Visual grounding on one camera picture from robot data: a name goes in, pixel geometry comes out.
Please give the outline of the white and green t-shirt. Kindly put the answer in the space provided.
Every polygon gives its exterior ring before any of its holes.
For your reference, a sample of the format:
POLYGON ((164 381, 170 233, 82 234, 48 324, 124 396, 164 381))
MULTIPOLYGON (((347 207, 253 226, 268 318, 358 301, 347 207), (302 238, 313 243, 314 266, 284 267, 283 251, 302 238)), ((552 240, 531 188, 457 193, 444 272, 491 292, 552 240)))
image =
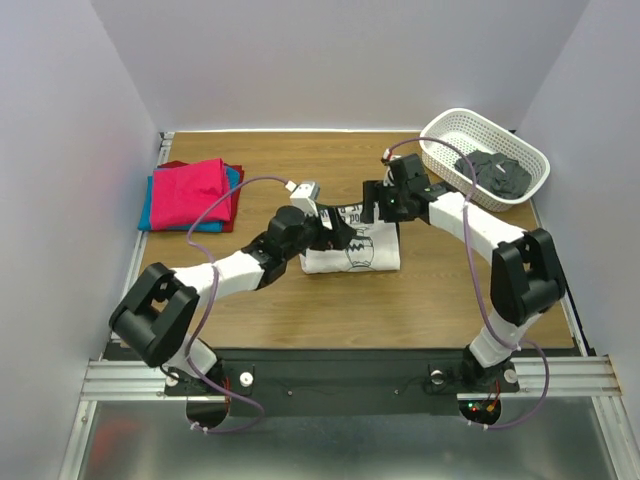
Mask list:
POLYGON ((362 204, 337 207, 355 236, 342 250, 307 250, 299 256, 305 274, 397 271, 401 268, 399 229, 394 223, 361 221, 362 204))

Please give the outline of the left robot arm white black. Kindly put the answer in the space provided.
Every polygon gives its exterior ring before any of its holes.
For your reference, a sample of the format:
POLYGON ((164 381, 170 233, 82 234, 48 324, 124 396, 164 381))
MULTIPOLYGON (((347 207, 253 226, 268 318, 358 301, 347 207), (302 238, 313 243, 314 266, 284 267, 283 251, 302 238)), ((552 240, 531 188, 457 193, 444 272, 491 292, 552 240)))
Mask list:
POLYGON ((223 371, 214 351, 199 340, 215 301, 265 288, 286 272, 288 262, 308 250, 343 250, 356 235, 335 208, 329 225, 295 206, 283 206, 248 245, 200 265, 147 267, 109 318, 109 327, 147 366, 188 375, 199 393, 215 392, 223 371))

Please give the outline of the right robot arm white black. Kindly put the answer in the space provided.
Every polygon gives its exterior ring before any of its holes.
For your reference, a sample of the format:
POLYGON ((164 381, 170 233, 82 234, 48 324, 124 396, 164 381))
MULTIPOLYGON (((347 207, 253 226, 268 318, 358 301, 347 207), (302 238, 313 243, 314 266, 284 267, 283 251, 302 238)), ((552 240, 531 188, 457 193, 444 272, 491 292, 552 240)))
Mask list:
POLYGON ((363 222, 420 219, 463 241, 469 261, 480 255, 490 266, 490 300, 476 298, 484 325, 464 349, 460 366, 463 384, 482 390, 522 346, 531 326, 565 296, 553 238, 542 228, 508 224, 462 193, 431 183, 416 154, 385 152, 382 162, 384 178, 363 184, 363 222))

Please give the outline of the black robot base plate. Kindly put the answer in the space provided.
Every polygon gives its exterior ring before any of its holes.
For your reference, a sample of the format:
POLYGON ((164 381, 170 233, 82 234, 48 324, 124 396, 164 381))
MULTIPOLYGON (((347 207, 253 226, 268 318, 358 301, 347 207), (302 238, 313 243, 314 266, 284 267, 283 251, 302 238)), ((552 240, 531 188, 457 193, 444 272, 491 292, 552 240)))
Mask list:
POLYGON ((504 361, 475 371, 461 349, 222 348, 210 379, 260 403, 269 417, 453 416, 462 398, 519 389, 504 361))

